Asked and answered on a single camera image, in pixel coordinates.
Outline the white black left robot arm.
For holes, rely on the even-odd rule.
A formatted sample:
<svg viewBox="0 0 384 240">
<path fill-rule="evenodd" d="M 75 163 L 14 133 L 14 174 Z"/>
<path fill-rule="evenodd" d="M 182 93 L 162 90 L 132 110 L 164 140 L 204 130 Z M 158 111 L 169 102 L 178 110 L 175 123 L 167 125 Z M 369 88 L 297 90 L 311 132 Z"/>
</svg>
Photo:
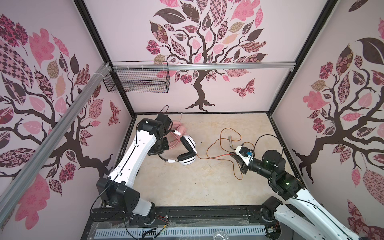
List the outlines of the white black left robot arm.
<svg viewBox="0 0 384 240">
<path fill-rule="evenodd" d="M 171 124 L 172 120 L 164 114 L 154 120 L 144 118 L 137 124 L 134 140 L 122 160 L 107 178 L 97 182 L 102 203 L 124 213 L 151 216 L 155 204 L 142 199 L 133 185 L 150 150 L 164 145 L 164 136 L 169 133 Z"/>
</svg>

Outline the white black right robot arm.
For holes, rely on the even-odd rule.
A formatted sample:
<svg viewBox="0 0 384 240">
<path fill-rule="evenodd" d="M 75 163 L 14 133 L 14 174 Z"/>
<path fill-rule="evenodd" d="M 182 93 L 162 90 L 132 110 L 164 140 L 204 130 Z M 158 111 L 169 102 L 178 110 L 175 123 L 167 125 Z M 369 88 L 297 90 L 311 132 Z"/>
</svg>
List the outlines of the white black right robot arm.
<svg viewBox="0 0 384 240">
<path fill-rule="evenodd" d="M 275 197 L 263 203 L 262 214 L 266 221 L 276 220 L 292 229 L 305 240 L 359 240 L 360 236 L 349 230 L 328 212 L 301 184 L 285 170 L 286 161 L 276 150 L 268 150 L 261 160 L 247 147 L 238 146 L 235 159 L 245 171 L 254 172 L 268 180 L 270 188 L 285 201 L 298 209 L 303 217 L 289 209 Z"/>
</svg>

